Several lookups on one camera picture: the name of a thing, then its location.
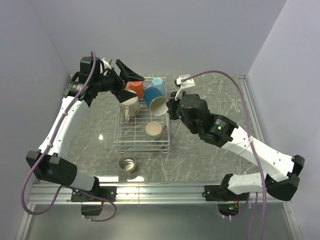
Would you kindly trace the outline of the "light blue mug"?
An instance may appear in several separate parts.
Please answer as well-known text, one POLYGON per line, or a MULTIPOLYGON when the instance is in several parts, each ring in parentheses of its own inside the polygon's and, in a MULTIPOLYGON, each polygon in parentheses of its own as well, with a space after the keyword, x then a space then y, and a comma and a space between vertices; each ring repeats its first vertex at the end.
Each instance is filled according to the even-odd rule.
POLYGON ((166 83, 162 78, 160 77, 153 78, 150 85, 158 89, 163 96, 166 95, 166 83))

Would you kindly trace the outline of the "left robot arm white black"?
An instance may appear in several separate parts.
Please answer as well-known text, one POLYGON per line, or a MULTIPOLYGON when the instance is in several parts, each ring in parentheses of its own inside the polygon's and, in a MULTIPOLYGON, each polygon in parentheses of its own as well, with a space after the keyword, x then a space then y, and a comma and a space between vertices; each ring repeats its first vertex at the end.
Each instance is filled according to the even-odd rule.
POLYGON ((128 82, 142 82, 144 78, 133 72, 119 59, 120 73, 106 61, 92 56, 80 60, 79 71, 65 87, 62 104, 54 124, 36 151, 29 151, 26 161, 38 180, 83 190, 89 201, 101 195, 97 177, 80 172, 67 160, 71 141, 83 115, 98 93, 111 92, 118 102, 132 96, 125 88, 128 82))

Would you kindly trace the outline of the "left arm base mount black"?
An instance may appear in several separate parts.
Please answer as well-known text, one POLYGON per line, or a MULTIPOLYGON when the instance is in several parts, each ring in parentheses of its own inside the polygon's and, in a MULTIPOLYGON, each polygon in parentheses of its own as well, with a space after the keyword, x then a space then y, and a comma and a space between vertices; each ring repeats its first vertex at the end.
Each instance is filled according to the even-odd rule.
POLYGON ((81 214, 87 219, 100 216, 103 211, 103 207, 109 203, 114 208, 113 214, 107 218, 107 220, 110 220, 118 211, 117 206, 114 204, 116 194, 116 186, 99 186, 97 189, 92 191, 73 189, 70 201, 72 203, 81 204, 81 214))

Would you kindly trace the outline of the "aluminium mounting rail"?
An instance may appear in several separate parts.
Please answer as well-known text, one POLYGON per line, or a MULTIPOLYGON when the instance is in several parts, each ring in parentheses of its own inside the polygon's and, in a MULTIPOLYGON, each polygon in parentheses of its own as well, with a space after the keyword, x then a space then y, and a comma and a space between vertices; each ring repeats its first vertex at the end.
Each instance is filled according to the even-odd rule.
POLYGON ((116 216, 106 222, 81 217, 80 203, 62 189, 47 213, 24 214, 18 240, 257 240, 262 203, 249 201, 235 218, 202 196, 204 183, 117 183, 116 216))

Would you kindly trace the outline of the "green interior floral mug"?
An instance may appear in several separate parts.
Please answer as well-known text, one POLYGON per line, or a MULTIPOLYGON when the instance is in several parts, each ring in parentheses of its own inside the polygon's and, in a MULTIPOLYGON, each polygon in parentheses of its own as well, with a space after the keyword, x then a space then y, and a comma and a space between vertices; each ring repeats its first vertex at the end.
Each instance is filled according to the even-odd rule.
POLYGON ((131 118, 134 118, 139 112, 139 97, 138 94, 133 90, 126 90, 127 92, 133 93, 128 100, 125 100, 119 104, 120 112, 122 113, 125 122, 129 122, 131 118))

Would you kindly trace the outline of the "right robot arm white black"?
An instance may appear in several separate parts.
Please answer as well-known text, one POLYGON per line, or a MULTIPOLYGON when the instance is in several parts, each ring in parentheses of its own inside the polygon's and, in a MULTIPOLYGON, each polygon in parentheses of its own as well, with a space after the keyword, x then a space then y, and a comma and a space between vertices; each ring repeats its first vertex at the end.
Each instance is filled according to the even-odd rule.
POLYGON ((305 159, 277 151, 247 132, 226 116, 210 113, 208 104, 198 94, 177 92, 170 94, 167 102, 172 120, 181 122, 205 143, 235 153, 256 166, 262 173, 244 175, 226 174, 219 186, 206 185, 202 196, 207 201, 244 200, 249 193, 266 192, 281 201, 290 201, 295 195, 305 159))

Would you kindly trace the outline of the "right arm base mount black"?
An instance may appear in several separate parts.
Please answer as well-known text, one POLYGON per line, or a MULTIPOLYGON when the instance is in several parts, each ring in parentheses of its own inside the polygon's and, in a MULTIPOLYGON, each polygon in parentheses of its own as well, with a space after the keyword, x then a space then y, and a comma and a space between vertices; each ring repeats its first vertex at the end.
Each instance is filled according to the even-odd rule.
POLYGON ((248 192, 235 194, 227 187, 219 185, 205 185, 202 197, 206 202, 217 202, 219 213, 224 218, 233 219, 244 212, 249 205, 250 194, 248 192))

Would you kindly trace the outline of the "dark blue faceted mug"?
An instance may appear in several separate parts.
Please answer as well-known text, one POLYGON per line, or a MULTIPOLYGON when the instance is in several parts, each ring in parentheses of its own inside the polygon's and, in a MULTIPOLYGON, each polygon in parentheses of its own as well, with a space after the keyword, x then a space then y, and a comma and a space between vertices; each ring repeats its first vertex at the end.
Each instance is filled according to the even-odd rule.
POLYGON ((164 115, 168 111, 169 99, 156 87, 148 85, 144 90, 143 99, 149 112, 154 116, 164 115))

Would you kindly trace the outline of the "orange mug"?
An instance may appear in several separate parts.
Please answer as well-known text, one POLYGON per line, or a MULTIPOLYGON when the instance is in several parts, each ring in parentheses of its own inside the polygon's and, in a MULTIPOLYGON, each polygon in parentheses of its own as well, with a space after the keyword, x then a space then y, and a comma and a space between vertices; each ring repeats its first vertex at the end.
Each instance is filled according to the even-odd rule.
POLYGON ((136 92, 139 99, 144 98, 145 87, 144 87, 143 81, 129 82, 125 89, 136 92))

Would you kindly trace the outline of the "stainless steel cup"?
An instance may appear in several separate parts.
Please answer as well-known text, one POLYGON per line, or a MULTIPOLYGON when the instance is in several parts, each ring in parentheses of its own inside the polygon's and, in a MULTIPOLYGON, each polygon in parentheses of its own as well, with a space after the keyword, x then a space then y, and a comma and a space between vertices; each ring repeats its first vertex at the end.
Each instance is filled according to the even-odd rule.
POLYGON ((137 170, 136 159, 130 154, 122 155, 118 160, 118 166, 128 175, 133 174, 137 170))

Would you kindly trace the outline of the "beige patterned mug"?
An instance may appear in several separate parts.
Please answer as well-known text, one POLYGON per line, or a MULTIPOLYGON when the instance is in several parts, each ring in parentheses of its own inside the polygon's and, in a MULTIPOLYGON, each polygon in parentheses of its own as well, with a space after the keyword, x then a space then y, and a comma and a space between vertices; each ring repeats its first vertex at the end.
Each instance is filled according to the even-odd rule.
POLYGON ((164 127, 157 121, 150 121, 145 126, 145 140, 147 146, 152 151, 156 151, 164 147, 167 142, 164 135, 164 127))

